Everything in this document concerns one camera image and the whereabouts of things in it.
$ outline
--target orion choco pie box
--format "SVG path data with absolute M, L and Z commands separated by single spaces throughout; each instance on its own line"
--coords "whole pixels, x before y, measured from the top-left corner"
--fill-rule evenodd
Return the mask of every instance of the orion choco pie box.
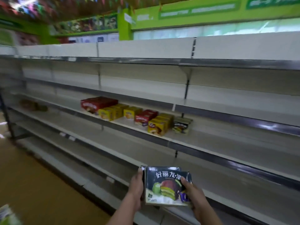
M 148 126 L 148 122 L 157 116 L 157 111 L 144 110 L 142 113 L 135 116 L 134 122 L 137 125 Z
M 152 167 L 144 169 L 144 198 L 149 205 L 189 206 L 190 199 L 180 178 L 192 183 L 189 172 L 180 167 Z
M 99 115 L 98 110 L 104 107 L 114 106 L 118 104 L 118 100 L 106 98 L 103 96 L 88 98 L 80 101 L 80 105 L 87 112 Z

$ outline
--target red snack box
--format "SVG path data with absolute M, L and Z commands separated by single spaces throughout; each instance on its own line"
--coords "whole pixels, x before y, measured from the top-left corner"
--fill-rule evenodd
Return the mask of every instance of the red snack box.
M 86 111 L 99 115 L 98 110 L 104 107 L 114 106 L 118 104 L 118 100 L 106 98 L 106 97 L 95 97 L 88 98 L 80 101 L 80 105 Z
M 149 114 L 152 114 L 152 115 L 154 115 L 154 117 L 153 118 L 155 118 L 157 115 L 158 115 L 158 111 L 155 111 L 155 110 L 144 110 L 144 112 L 148 112 Z
M 156 117 L 156 115 L 152 112 L 148 112 L 147 110 L 135 116 L 134 122 L 137 125 L 148 126 L 148 121 Z

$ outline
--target hand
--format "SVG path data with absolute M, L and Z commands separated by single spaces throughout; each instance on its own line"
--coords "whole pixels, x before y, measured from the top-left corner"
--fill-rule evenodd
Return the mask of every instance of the hand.
M 141 196 L 144 190 L 143 185 L 143 170 L 139 168 L 137 173 L 131 178 L 129 189 L 127 192 L 128 197 L 132 197 L 135 203 L 135 211 L 141 208 Z
M 195 218 L 200 221 L 201 210 L 205 207 L 210 207 L 208 201 L 205 198 L 202 189 L 198 189 L 195 185 L 188 182 L 184 177 L 181 177 L 181 183 L 185 186 L 187 190 L 187 195 L 192 201 L 192 210 L 194 212 Z

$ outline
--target brown floor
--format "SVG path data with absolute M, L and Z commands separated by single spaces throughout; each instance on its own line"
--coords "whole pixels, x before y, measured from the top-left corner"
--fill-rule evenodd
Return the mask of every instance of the brown floor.
M 0 134 L 5 131 L 6 126 L 0 125 Z M 0 172 L 0 207 L 9 204 L 23 224 L 101 225 L 110 218 L 33 157 L 3 138 L 0 138 Z

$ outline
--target matcha pie package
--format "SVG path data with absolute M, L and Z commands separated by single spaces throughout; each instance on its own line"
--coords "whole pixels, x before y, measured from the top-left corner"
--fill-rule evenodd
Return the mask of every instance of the matcha pie package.
M 148 205 L 189 206 L 190 200 L 180 178 L 192 183 L 189 172 L 180 167 L 144 167 L 144 198 Z

